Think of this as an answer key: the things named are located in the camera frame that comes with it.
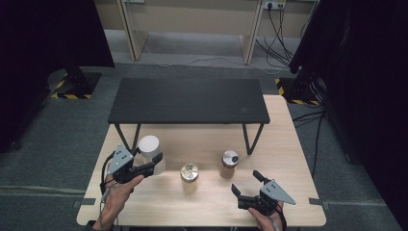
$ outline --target white cup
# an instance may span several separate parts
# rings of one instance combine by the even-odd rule
[[[152,159],[162,152],[159,139],[155,136],[145,136],[141,138],[139,141],[139,149],[145,164],[152,162]],[[154,174],[159,175],[160,173],[164,172],[165,169],[166,161],[165,157],[163,157],[163,159],[155,165]]]

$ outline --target glass jar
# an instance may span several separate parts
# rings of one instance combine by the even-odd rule
[[[231,179],[237,168],[238,160],[237,152],[232,150],[224,152],[219,166],[219,175],[224,179]]]
[[[183,189],[186,193],[192,193],[197,190],[198,166],[195,164],[186,164],[180,170],[180,176],[183,183]]]

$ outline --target cylindrical container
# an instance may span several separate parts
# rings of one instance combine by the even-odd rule
[[[198,166],[195,164],[186,164],[180,170],[183,190],[186,193],[192,193],[198,188]]]
[[[145,136],[141,138],[139,141],[139,149],[145,164],[152,162],[152,159],[162,152],[159,139],[155,136]],[[166,160],[165,156],[163,156],[163,159],[155,165],[154,174],[159,175],[164,172],[165,169]]]
[[[228,150],[224,152],[219,166],[219,175],[224,179],[231,179],[234,176],[238,164],[238,154],[235,151]]]

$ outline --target black table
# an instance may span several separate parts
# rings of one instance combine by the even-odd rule
[[[256,79],[124,78],[108,122],[129,150],[136,148],[142,124],[239,123],[250,155],[270,118]],[[245,125],[254,123],[260,127],[250,146]],[[132,148],[120,124],[138,124]]]

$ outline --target carpeted floor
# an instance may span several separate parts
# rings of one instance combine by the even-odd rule
[[[76,223],[79,201],[108,131],[108,115],[121,78],[256,78],[265,94],[278,94],[274,78],[252,68],[207,66],[160,67],[116,64],[89,67],[102,76],[90,99],[47,99],[21,138],[22,148],[0,155],[0,230],[82,230]],[[51,90],[63,78],[49,78]],[[320,107],[288,105],[293,118],[322,111]],[[296,131],[310,169],[315,163],[318,120]],[[348,163],[330,121],[319,129],[315,184],[327,223],[302,230],[400,230],[364,167]]]

